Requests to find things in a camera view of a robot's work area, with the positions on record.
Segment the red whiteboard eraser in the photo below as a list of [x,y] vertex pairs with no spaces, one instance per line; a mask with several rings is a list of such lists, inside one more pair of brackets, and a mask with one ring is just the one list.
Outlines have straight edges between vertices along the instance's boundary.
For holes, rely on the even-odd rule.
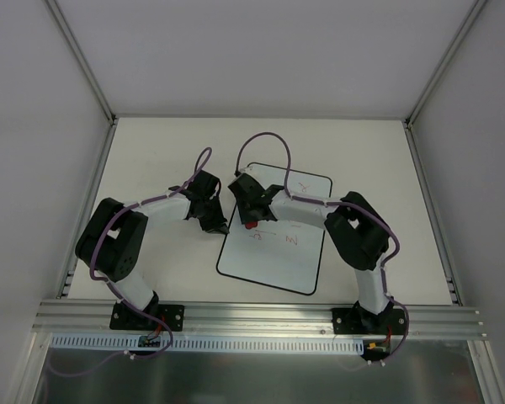
[[250,221],[248,223],[245,223],[244,226],[246,229],[251,230],[251,229],[258,227],[258,222],[257,221]]

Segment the white whiteboard black rim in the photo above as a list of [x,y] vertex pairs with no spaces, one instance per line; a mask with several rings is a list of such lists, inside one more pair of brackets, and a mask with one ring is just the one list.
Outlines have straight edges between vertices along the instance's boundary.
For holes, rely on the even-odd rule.
[[291,221],[262,221],[247,229],[235,208],[216,270],[233,279],[313,295],[325,235],[317,227]]

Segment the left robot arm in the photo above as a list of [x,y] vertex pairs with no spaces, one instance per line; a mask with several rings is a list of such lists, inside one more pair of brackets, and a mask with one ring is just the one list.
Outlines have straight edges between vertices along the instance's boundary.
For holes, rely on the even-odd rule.
[[227,235],[229,228],[219,198],[221,181],[200,170],[182,186],[133,205],[103,199],[75,247],[76,257],[89,267],[90,277],[104,282],[118,298],[120,320],[140,329],[159,317],[159,297],[135,270],[150,221],[157,224],[196,219],[202,231]]

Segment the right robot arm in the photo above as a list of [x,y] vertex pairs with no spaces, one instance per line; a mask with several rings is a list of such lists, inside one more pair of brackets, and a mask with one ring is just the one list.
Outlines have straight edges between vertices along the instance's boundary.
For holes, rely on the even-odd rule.
[[392,236],[388,225],[359,193],[341,199],[293,194],[283,185],[265,188],[249,173],[230,183],[244,225],[293,221],[327,232],[341,259],[355,270],[359,296],[345,322],[368,334],[387,327],[394,303],[386,292],[385,261]]

